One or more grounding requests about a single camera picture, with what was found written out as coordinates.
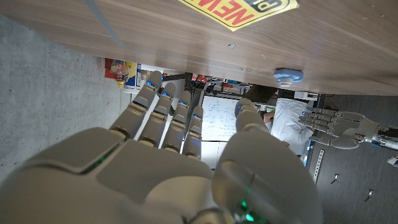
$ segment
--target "person's arm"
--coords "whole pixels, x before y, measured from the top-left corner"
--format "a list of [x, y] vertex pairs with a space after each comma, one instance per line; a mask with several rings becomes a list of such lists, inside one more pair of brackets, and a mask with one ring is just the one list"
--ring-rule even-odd
[[275, 111], [264, 114], [264, 124], [266, 125], [266, 127], [270, 133], [271, 133], [271, 128], [272, 128], [271, 118], [273, 118], [274, 115], [275, 115]]
[[271, 122], [271, 118], [275, 116], [275, 111], [271, 111], [269, 113], [264, 114], [264, 124]]
[[301, 133], [300, 133], [300, 137], [301, 137], [301, 144], [305, 143], [309, 137], [311, 137], [313, 135], [313, 128], [304, 128]]

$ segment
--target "white shirt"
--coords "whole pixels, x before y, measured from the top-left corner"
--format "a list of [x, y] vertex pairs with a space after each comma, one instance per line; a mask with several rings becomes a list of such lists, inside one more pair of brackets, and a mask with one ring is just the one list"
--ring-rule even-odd
[[274, 122], [266, 123], [269, 132], [281, 141], [290, 144], [289, 149], [301, 155], [304, 151], [305, 142], [313, 131], [299, 123], [307, 104], [297, 100], [279, 98], [276, 103]]

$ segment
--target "gray wall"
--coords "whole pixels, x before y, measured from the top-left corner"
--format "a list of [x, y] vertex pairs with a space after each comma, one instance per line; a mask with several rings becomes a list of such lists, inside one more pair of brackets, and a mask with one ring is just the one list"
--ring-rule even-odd
[[130, 94], [103, 63], [0, 15], [0, 181], [47, 146], [112, 124]]

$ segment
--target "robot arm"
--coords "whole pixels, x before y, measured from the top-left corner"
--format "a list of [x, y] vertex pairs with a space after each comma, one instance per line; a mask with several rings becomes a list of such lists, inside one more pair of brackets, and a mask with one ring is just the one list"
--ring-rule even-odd
[[370, 142], [376, 147], [398, 151], [398, 129], [382, 128], [365, 115], [320, 108], [307, 108], [303, 115], [299, 123], [327, 134], [322, 138], [310, 139], [320, 144], [338, 149], [354, 149], [362, 142]]
[[0, 185], [0, 223], [322, 223], [308, 170], [272, 137], [247, 99], [214, 173], [201, 158], [203, 109], [182, 93], [160, 142], [175, 87], [152, 74], [111, 128], [91, 128], [30, 158]]

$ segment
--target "person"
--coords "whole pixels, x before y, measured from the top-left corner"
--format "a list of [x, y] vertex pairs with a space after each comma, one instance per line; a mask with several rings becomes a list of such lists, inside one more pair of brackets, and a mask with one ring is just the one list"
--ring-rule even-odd
[[[265, 93], [267, 95], [266, 98], [270, 98], [272, 92], [275, 93], [276, 88], [255, 86], [250, 94], [243, 97], [249, 100], [253, 98], [255, 101], [256, 98], [259, 98], [259, 93]], [[279, 89], [276, 109], [273, 112], [264, 114], [264, 123], [271, 135], [281, 140], [298, 156], [303, 154], [305, 142], [314, 132], [313, 128], [299, 123], [299, 116], [302, 116], [307, 104], [308, 101], [306, 100], [295, 99], [294, 91]]]

